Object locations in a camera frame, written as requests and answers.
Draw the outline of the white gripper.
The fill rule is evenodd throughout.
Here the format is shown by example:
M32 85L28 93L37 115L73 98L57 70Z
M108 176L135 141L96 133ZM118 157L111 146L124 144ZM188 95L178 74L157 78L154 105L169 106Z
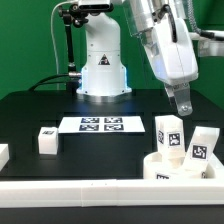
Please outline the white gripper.
M166 83L170 104L180 116L188 116L193 112L188 82L198 78L198 65L184 20L177 18L175 26L176 42L172 40L170 22L164 19L141 35L141 43L154 75Z

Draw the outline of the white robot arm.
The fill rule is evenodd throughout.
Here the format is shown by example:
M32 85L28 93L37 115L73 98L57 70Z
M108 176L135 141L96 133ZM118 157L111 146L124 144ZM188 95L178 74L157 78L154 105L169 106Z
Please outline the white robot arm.
M141 40L155 77L164 83L178 113L191 114L189 83L198 78L192 41L224 41L224 31L197 26L192 0L78 0L87 18L87 62L79 93L102 98L131 91L120 59L120 27L107 16L116 4L125 7L130 33Z

